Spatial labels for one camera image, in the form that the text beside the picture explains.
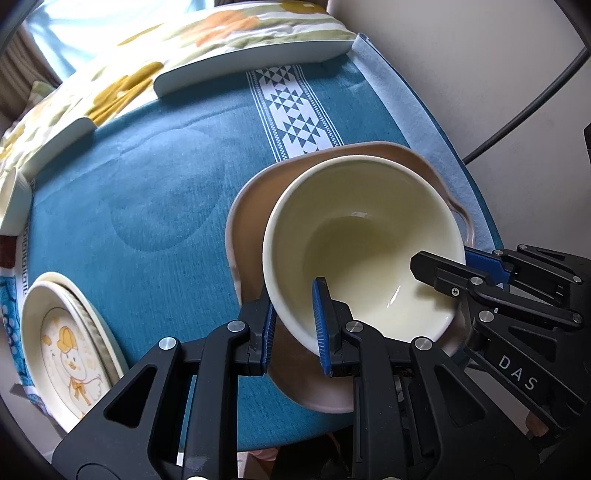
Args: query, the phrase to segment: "black cable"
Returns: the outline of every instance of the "black cable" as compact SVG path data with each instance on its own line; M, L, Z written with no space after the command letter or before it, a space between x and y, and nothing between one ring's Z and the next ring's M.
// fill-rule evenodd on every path
M496 134L486 140L480 147L468 154L462 161L468 165L474 159L482 155L485 151L500 142L503 138L509 135L513 130L525 122L531 115L536 113L539 108L550 100L556 92L558 92L568 82L575 73L577 73L585 62L589 59L589 50L587 47L583 48L579 55L570 63L568 67L558 76L558 78L550 83L548 88L544 90L538 97L517 114L509 123L501 128Z

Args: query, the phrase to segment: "blue tablecloth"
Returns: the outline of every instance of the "blue tablecloth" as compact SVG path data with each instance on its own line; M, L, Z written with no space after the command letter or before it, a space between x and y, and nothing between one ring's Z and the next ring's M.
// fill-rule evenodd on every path
M163 336L206 336L238 313L224 228L238 190L275 161L333 145L397 142L422 153L500 246L471 178L410 88L363 37L320 64L233 74L145 105L85 137L36 178L31 283L71 278L133 364ZM239 382L242 450L343 427L264 378Z

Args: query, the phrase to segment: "cartoon duck plate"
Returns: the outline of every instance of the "cartoon duck plate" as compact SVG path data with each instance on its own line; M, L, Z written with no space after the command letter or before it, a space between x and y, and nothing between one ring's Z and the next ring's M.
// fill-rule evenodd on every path
M127 370L124 360L121 365L121 358L109 355L112 335L100 335L79 299L64 286L41 277L25 298L21 339L31 379L47 410L66 432Z

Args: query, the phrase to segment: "curtain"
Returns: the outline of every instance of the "curtain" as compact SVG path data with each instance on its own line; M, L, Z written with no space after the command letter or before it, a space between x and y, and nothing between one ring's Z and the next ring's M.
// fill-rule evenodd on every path
M45 0L27 17L27 28L65 80L122 40L212 5L213 0Z
M0 57L0 123L14 122L20 116L36 80L54 87L61 83L21 25Z

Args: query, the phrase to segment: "blue gripper pad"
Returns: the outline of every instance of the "blue gripper pad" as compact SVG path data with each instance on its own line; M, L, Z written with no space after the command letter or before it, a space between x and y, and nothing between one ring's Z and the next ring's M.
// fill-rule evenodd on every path
M511 273L505 269L499 257L468 247L465 247L465 251L466 265L486 272L492 280L493 285L498 285L499 283L504 285L510 282Z
M273 349L273 338L275 337L275 323L277 321L277 312L273 304L269 302L269 309L265 317L265 326L262 331L262 355L261 368L266 373L271 361L271 350Z
M330 363L329 335L326 328L326 319L324 318L317 280L312 282L312 306L314 308L314 321L316 323L316 337L318 339L320 365L322 365L324 374L330 376L332 366Z

